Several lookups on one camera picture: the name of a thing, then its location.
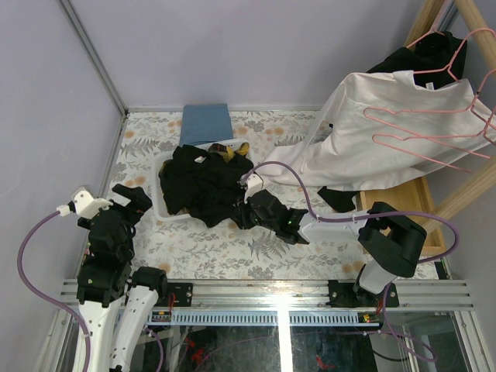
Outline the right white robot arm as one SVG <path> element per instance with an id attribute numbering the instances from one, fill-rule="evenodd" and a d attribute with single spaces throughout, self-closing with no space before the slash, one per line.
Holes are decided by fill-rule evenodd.
<path id="1" fill-rule="evenodd" d="M 358 242 L 372 257 L 360 270 L 353 296 L 372 305 L 392 281 L 415 273 L 427 232 L 415 221 L 396 215 L 389 204 L 376 201 L 367 211 L 337 214 L 325 222 L 307 209 L 287 208 L 269 191 L 262 190 L 236 203 L 233 221 L 241 229 L 255 226 L 272 231 L 287 244 Z"/>

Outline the pink hanger front black shirt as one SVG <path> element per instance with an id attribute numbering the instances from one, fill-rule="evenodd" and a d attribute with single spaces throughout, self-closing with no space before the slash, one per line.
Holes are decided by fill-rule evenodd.
<path id="1" fill-rule="evenodd" d="M 478 87 L 476 93 L 474 94 L 473 96 L 473 99 L 472 101 L 470 102 L 470 104 L 466 107 L 466 108 L 461 108 L 461 109 L 455 109 L 455 110 L 411 110 L 411 109 L 402 109 L 402 110 L 399 110 L 399 111 L 391 111 L 390 109 L 388 108 L 381 108 L 381 107 L 366 107 L 363 111 L 363 115 L 368 118 L 368 119 L 373 119 L 374 121 L 376 122 L 380 122 L 380 123 L 383 123 L 387 126 L 392 126 L 398 130 L 401 130 L 403 132 L 407 132 L 407 133 L 410 133 L 412 134 L 412 137 L 406 137 L 406 138 L 399 138 L 401 141 L 406 141 L 406 140 L 411 140 L 411 139 L 421 139 L 421 140 L 428 140 L 428 141 L 431 141 L 431 142 L 434 142 L 434 143 L 440 143 L 444 146 L 447 146 L 447 147 L 452 147 L 454 149 L 456 149 L 455 146 L 452 146 L 452 145 L 449 145 L 448 143 L 445 143 L 443 141 L 439 141 L 439 139 L 452 139 L 452 138 L 455 138 L 455 139 L 458 139 L 458 138 L 475 138 L 475 137 L 478 137 L 478 136 L 481 136 L 482 138 L 484 138 L 486 141 L 488 141 L 490 144 L 492 145 L 495 145 L 495 140 L 492 139 L 490 137 L 490 133 L 489 131 L 492 130 L 493 132 L 495 131 L 495 124 L 493 123 L 493 117 L 495 115 L 495 109 L 493 109 L 493 111 L 491 112 L 491 114 L 488 116 L 488 117 L 483 117 L 481 116 L 477 111 L 476 111 L 476 104 L 477 104 L 477 101 L 479 99 L 479 95 L 486 83 L 486 80 L 489 78 L 490 75 L 492 74 L 495 74 L 495 69 L 492 69 L 490 70 L 489 72 L 487 72 L 482 80 L 482 82 L 480 83 L 480 86 Z M 484 127 L 477 133 L 472 133 L 472 134 L 467 134 L 467 135 L 446 135 L 446 136 L 421 136 L 420 134 L 416 133 L 416 132 L 411 132 L 403 127 L 400 127 L 400 126 L 394 126 L 392 125 L 391 123 L 387 122 L 387 121 L 384 121 L 382 119 L 378 119 L 374 116 L 370 116 L 369 115 L 369 111 L 370 110 L 374 110 L 374 111 L 382 111 L 382 112 L 386 112 L 388 114 L 391 114 L 391 115 L 398 115 L 398 114 L 430 114 L 430 115 L 455 115 L 455 114 L 460 114 L 460 113 L 463 113 L 463 112 L 470 112 L 472 115 L 474 115 L 477 119 L 479 119 L 480 121 L 482 121 L 482 123 L 484 124 Z"/>

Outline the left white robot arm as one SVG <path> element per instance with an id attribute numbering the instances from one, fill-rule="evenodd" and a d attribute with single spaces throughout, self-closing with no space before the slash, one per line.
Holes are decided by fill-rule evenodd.
<path id="1" fill-rule="evenodd" d="M 77 276 L 78 313 L 84 321 L 74 371 L 128 371 L 154 305 L 170 295 L 164 270 L 132 270 L 136 224 L 152 201 L 141 187 L 122 184 L 113 192 L 127 199 L 95 198 L 84 187 L 73 195 L 77 223 L 88 230 L 89 254 Z"/>

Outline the pink wire hanger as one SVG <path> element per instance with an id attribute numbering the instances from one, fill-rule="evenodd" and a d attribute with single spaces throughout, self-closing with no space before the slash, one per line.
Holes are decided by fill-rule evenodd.
<path id="1" fill-rule="evenodd" d="M 372 140 L 377 145 L 403 153 L 408 157 L 410 167 L 425 174 L 440 170 L 443 167 L 470 173 L 468 168 L 459 167 L 456 165 L 456 162 L 464 157 L 475 157 L 482 160 L 490 159 L 481 150 L 492 144 L 481 136 L 475 138 L 439 139 L 439 141 L 455 146 L 456 149 L 426 139 L 410 139 L 406 141 L 399 139 L 406 137 L 412 137 L 412 134 L 403 133 L 400 136 L 399 134 L 378 133 L 372 135 Z"/>

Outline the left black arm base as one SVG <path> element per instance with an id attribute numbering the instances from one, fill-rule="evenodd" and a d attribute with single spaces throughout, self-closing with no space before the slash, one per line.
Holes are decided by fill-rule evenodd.
<path id="1" fill-rule="evenodd" d="M 165 298 L 160 298 L 156 303 L 158 307 L 189 308 L 193 299 L 192 283 L 177 282 L 169 283 Z"/>

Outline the yellow plaid shirt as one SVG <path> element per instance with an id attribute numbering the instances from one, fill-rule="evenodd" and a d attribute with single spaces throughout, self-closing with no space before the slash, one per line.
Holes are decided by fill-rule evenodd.
<path id="1" fill-rule="evenodd" d="M 221 143 L 213 143 L 207 151 L 219 155 L 226 163 L 230 162 L 236 155 L 246 157 L 250 150 L 248 142 L 243 142 L 237 148 L 223 145 Z"/>

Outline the white shirt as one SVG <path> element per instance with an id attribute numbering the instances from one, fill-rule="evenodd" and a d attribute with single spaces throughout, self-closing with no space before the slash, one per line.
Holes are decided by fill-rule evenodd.
<path id="1" fill-rule="evenodd" d="M 277 146 L 261 171 L 272 181 L 338 191 L 393 188 L 474 155 L 495 138 L 491 110 L 461 79 L 418 86 L 413 71 L 348 74 L 307 136 Z"/>

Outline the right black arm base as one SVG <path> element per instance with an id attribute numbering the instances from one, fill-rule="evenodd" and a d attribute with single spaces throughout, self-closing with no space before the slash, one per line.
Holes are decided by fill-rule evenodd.
<path id="1" fill-rule="evenodd" d="M 398 308 L 399 300 L 396 295 L 396 286 L 391 284 L 384 300 L 384 291 L 372 294 L 362 289 L 358 283 L 350 281 L 328 281 L 329 300 L 327 306 L 331 308 Z"/>

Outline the pink hanger of white shirt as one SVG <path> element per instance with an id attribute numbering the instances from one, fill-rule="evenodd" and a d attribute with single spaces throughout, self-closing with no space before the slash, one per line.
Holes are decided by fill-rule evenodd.
<path id="1" fill-rule="evenodd" d="M 464 39 L 457 39 L 451 32 L 426 33 L 408 47 L 414 47 L 409 52 L 413 58 L 412 64 L 407 67 L 416 75 L 429 75 L 427 78 L 416 78 L 418 84 L 423 81 L 432 81 L 437 88 L 462 78 L 467 54 L 468 40 L 472 38 L 480 49 L 480 55 L 486 60 L 495 72 L 495 31 L 482 27 L 471 31 Z"/>

